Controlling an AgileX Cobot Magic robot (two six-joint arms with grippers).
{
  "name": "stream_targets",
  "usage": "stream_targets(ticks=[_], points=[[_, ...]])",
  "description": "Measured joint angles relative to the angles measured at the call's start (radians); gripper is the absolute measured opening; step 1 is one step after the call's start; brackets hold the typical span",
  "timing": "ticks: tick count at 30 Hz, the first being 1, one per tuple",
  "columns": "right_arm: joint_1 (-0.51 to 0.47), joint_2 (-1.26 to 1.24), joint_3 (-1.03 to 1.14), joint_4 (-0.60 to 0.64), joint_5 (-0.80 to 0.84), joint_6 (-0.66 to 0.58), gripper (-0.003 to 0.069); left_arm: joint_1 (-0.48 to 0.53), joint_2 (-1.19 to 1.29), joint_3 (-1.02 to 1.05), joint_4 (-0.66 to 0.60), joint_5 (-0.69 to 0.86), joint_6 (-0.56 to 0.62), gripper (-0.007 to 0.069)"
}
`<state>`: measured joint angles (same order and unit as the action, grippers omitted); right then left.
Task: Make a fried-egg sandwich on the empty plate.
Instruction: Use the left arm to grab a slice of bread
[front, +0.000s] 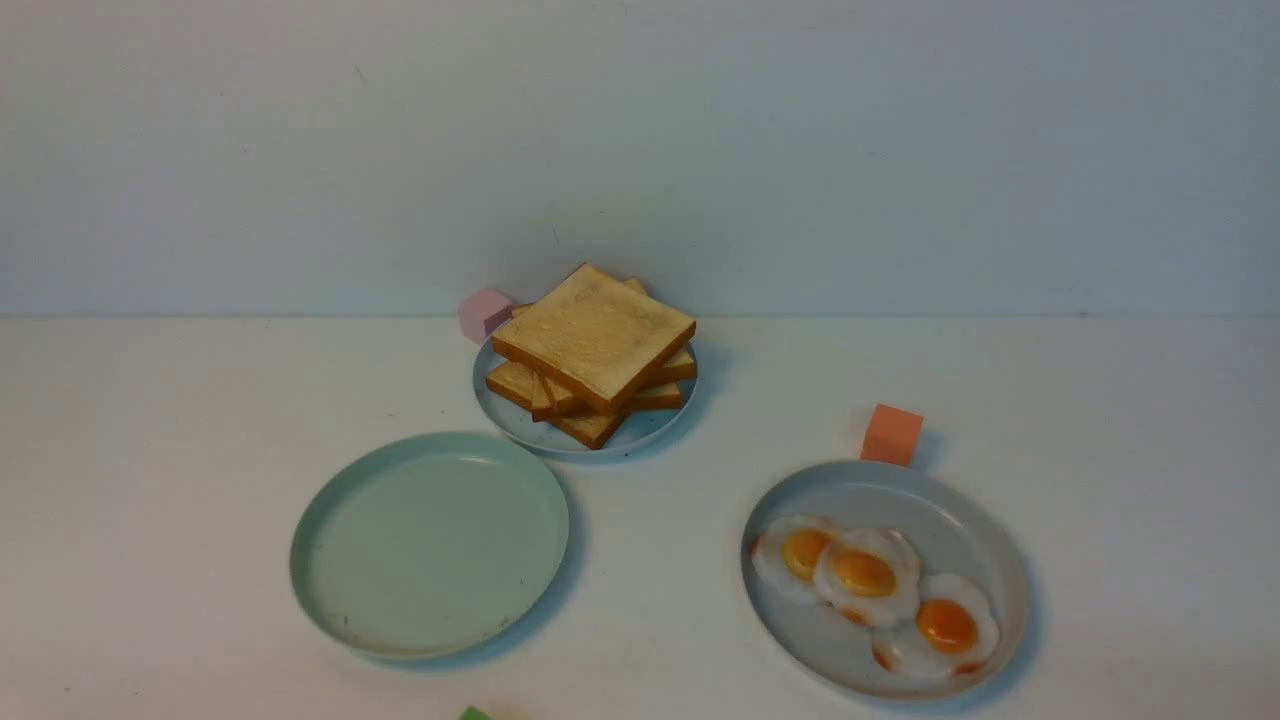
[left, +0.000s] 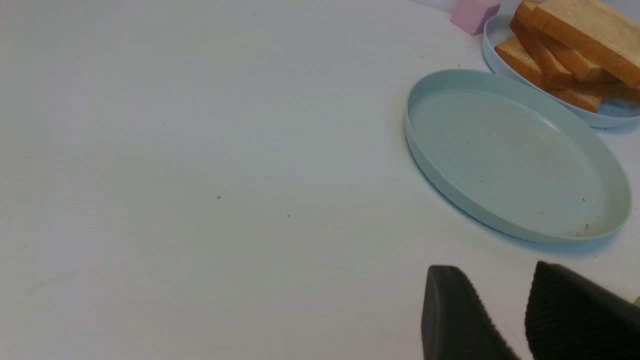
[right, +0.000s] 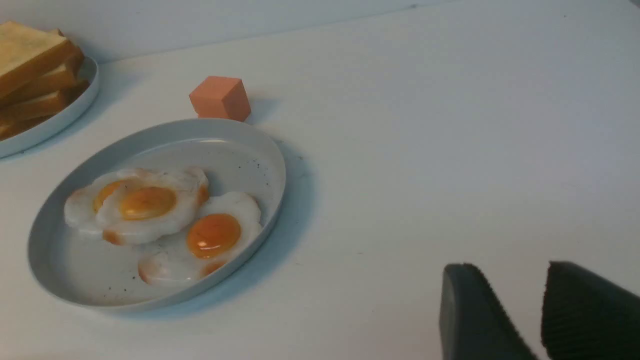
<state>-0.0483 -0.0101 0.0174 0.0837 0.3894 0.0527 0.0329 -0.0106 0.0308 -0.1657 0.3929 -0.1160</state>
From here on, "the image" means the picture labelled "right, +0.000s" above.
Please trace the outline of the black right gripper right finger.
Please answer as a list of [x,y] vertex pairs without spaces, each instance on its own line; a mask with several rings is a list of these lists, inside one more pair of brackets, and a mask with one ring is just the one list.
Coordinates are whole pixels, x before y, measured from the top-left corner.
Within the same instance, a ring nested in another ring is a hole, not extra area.
[[551,360],[637,360],[640,298],[581,265],[553,260],[542,299],[541,339]]

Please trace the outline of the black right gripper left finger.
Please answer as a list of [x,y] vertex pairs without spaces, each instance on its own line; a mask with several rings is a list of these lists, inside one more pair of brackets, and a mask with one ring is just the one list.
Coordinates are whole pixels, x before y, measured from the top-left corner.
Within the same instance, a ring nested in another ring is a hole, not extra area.
[[439,339],[444,360],[535,360],[480,269],[447,264],[442,273]]

